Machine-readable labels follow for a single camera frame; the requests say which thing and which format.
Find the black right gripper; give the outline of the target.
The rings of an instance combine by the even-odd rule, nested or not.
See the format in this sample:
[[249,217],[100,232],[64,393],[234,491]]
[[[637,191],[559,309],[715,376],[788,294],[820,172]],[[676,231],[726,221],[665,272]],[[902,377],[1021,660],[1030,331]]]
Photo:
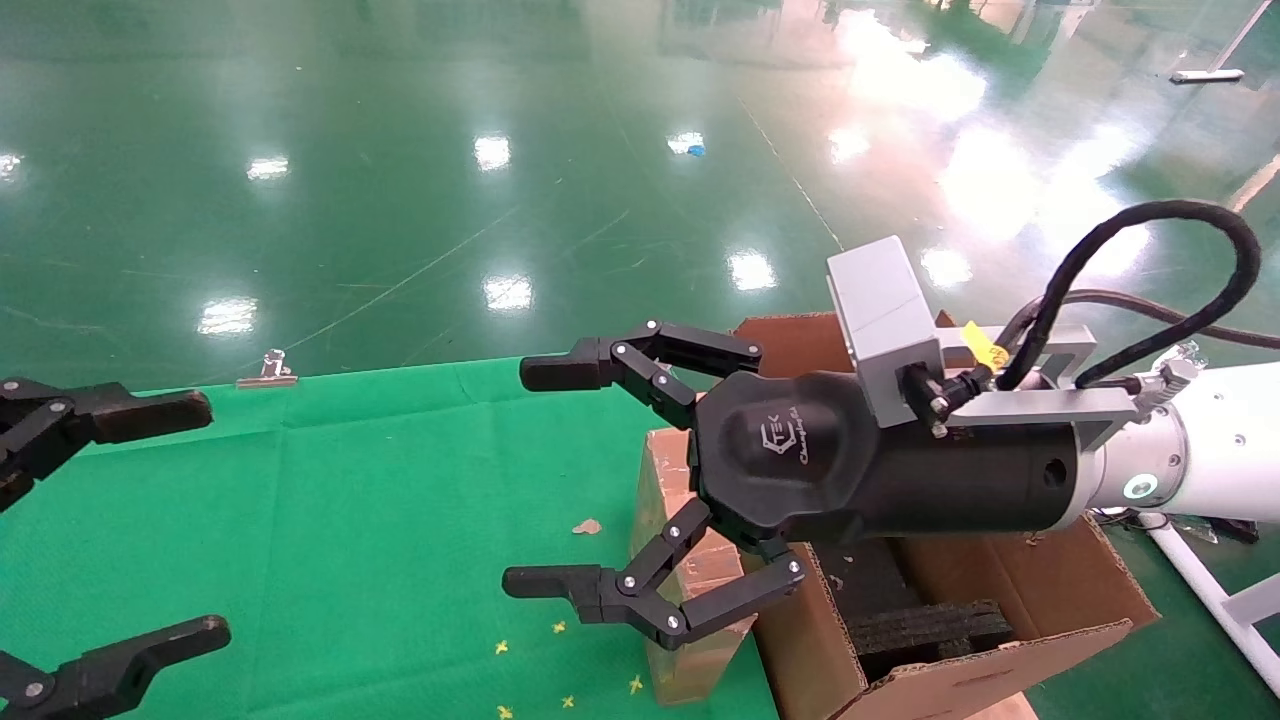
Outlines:
[[[750,373],[762,356],[731,334],[649,320],[622,336],[582,337],[564,354],[522,357],[518,378],[530,392],[618,386],[668,425],[691,429],[700,500],[622,570],[507,568],[502,589],[567,600],[584,624],[626,624],[678,650],[790,596],[806,577],[797,555],[771,541],[760,570],[669,602],[660,585],[714,519],[745,546],[1034,532],[1068,518],[1079,469],[1069,424],[968,427],[945,437],[916,420],[881,427],[852,373],[765,378]],[[675,368],[730,377],[698,401]]]

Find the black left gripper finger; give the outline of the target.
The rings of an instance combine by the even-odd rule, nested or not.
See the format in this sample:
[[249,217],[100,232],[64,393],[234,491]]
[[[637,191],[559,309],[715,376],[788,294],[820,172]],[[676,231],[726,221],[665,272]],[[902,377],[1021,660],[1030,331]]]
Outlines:
[[60,388],[12,377],[1,387],[1,510],[88,445],[123,445],[212,423],[196,389],[141,397],[119,383]]
[[110,719],[136,710],[164,669],[230,643],[219,615],[193,618],[61,664],[46,673],[1,653],[3,719]]

